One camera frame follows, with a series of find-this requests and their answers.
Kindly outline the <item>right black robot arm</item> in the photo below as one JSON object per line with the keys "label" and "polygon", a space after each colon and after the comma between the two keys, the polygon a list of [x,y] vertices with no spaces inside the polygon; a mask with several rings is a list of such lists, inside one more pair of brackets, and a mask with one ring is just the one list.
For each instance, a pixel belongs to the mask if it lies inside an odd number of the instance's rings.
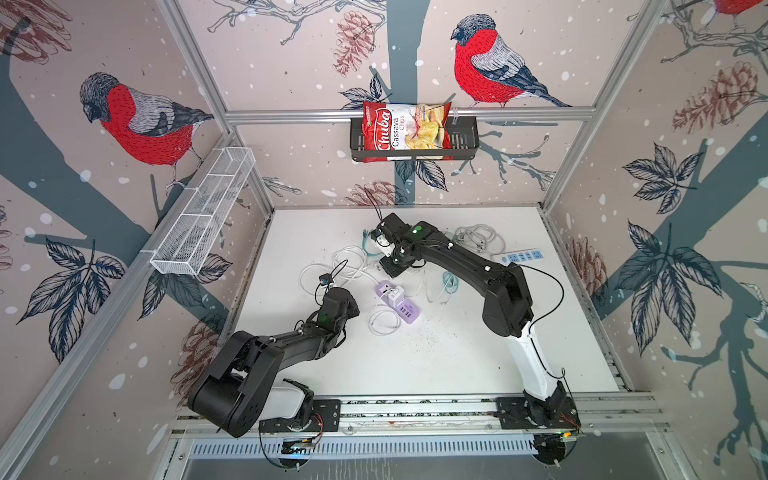
{"label": "right black robot arm", "polygon": [[424,221],[409,225],[395,213],[379,220],[372,238],[384,254],[380,265],[389,277],[423,261],[443,268],[481,295],[484,324],[508,340],[523,380],[528,417],[541,426],[562,418],[568,410],[568,392],[564,378],[551,371],[539,348],[533,298],[520,265],[485,259],[433,225]]}

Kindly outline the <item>purple power socket strip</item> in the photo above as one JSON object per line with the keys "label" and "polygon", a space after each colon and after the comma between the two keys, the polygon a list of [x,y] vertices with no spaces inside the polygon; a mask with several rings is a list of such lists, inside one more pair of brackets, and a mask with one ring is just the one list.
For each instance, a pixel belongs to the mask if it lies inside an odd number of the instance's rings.
{"label": "purple power socket strip", "polygon": [[376,294],[405,323],[413,324],[419,318],[419,308],[406,296],[403,287],[382,281],[376,287]]}

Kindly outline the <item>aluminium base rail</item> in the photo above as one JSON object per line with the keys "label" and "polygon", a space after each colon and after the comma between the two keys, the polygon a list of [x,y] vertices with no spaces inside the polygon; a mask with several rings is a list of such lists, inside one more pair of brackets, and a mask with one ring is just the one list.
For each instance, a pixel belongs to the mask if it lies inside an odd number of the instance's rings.
{"label": "aluminium base rail", "polygon": [[317,398],[314,415],[300,432],[326,435],[448,433],[666,432],[670,424],[649,393],[576,393],[550,427],[526,416],[520,395],[346,396]]}

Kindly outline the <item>red cassava chips bag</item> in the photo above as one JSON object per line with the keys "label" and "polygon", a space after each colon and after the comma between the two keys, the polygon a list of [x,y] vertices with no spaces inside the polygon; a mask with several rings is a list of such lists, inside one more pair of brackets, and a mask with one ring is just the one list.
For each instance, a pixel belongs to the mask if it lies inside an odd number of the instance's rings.
{"label": "red cassava chips bag", "polygon": [[450,149],[446,122],[451,106],[364,102],[363,152]]}

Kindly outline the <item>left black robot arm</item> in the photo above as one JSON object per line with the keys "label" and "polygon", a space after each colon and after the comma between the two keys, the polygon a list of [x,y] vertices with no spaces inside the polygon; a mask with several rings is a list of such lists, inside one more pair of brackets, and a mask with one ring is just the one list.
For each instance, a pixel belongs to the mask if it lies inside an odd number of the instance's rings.
{"label": "left black robot arm", "polygon": [[318,310],[290,332],[254,336],[235,332],[200,375],[187,406],[217,428],[239,438],[259,421],[311,421],[314,392],[278,374],[298,363],[325,357],[346,338],[346,323],[360,314],[353,295],[332,287]]}

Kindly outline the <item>black wall basket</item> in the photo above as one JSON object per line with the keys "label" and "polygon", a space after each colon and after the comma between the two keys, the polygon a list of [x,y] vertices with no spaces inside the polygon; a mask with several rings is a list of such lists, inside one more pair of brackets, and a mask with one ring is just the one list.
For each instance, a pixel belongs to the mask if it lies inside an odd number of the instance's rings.
{"label": "black wall basket", "polygon": [[353,118],[350,125],[350,152],[356,162],[371,161],[464,161],[473,160],[479,149],[477,119],[475,117],[451,117],[446,125],[445,137],[451,147],[432,150],[365,150],[363,120]]}

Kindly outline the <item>white power strip blue outlets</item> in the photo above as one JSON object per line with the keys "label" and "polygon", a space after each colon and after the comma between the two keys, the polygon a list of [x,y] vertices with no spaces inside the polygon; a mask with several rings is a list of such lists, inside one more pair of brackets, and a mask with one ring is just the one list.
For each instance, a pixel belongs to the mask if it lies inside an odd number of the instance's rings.
{"label": "white power strip blue outlets", "polygon": [[540,249],[525,249],[511,252],[503,252],[498,255],[498,261],[504,265],[524,264],[543,261],[544,254]]}

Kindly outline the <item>white charger adapter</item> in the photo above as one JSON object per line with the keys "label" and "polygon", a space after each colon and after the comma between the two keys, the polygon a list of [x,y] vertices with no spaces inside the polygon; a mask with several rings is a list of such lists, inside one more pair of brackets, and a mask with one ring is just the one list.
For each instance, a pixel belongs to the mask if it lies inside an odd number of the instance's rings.
{"label": "white charger adapter", "polygon": [[388,291],[386,298],[391,305],[397,306],[405,299],[405,289],[401,286],[395,286]]}

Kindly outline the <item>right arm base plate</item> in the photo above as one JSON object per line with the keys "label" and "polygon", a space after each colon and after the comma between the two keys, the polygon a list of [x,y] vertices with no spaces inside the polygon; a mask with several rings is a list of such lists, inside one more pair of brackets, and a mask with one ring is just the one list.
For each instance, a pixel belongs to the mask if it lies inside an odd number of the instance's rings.
{"label": "right arm base plate", "polygon": [[539,401],[527,397],[498,397],[494,417],[503,430],[555,429],[579,430],[581,420],[573,399],[565,396],[554,401]]}

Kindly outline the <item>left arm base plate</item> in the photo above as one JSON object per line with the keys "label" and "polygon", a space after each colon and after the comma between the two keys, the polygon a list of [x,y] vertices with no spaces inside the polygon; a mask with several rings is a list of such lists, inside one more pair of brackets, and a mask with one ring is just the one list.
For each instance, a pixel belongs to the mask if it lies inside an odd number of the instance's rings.
{"label": "left arm base plate", "polygon": [[261,433],[328,433],[337,432],[341,414],[339,399],[305,400],[292,417],[260,420]]}

